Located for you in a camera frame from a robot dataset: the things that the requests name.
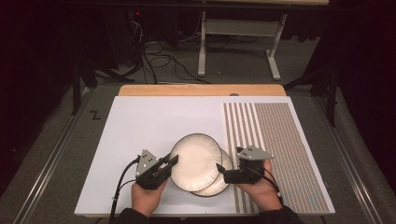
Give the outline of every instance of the round plate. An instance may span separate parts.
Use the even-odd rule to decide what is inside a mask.
[[[222,152],[222,166],[226,170],[232,170],[233,163],[231,162],[230,156],[224,150],[221,150],[221,152]],[[219,174],[218,178],[216,178],[215,182],[211,186],[209,186],[206,189],[195,191],[192,193],[201,197],[212,197],[222,193],[225,189],[227,189],[228,186],[229,184],[226,184],[224,182],[223,175]]]
[[[210,136],[193,133],[180,139],[172,149],[170,159],[178,155],[172,167],[172,180],[186,191],[206,189],[219,175],[216,163],[222,162],[221,148]]]

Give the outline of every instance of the black sleeve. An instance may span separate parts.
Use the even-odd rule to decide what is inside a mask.
[[[112,224],[149,224],[149,218],[132,208],[125,208]]]
[[[303,224],[303,222],[287,206],[280,210],[260,212],[262,224]]]

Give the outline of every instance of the person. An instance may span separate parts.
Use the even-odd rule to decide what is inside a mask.
[[[263,162],[264,168],[272,173],[270,161]],[[274,180],[267,172],[265,176]],[[156,190],[145,190],[134,183],[132,185],[132,208],[125,208],[112,224],[149,224],[149,217],[158,207],[167,180]],[[238,184],[262,212],[259,213],[262,224],[302,224],[303,222],[286,205],[282,205],[276,190],[268,181],[261,179],[255,184]]]

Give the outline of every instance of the white plate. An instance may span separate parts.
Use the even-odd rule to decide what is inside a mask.
[[[221,150],[221,152],[222,152],[222,166],[226,170],[232,170],[233,163],[231,162],[230,156],[224,150]],[[215,180],[215,182],[211,186],[209,186],[206,189],[203,189],[200,191],[195,191],[192,193],[197,196],[212,197],[212,196],[222,193],[225,189],[227,189],[228,186],[229,186],[229,184],[226,184],[224,182],[223,175],[219,174],[218,178]]]
[[[216,163],[222,163],[221,148],[210,136],[189,134],[180,139],[172,149],[170,159],[178,155],[172,168],[172,180],[186,191],[206,189],[219,176]]]

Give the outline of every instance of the white metal leg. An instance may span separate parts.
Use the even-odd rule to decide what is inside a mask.
[[[277,70],[274,55],[276,52],[277,44],[279,43],[280,36],[282,35],[283,27],[285,26],[285,21],[286,21],[287,17],[288,17],[287,14],[283,14],[282,17],[280,18],[280,22],[276,28],[276,34],[274,36],[273,47],[266,51],[266,56],[267,56],[267,60],[270,65],[270,68],[271,68],[271,73],[272,73],[273,79],[276,81],[280,80],[280,74],[279,74],[279,71]]]
[[[198,77],[205,76],[205,67],[206,67],[206,49],[205,49],[205,40],[206,40],[206,12],[202,12],[202,30],[201,30],[201,47],[199,50],[199,61],[198,61]]]

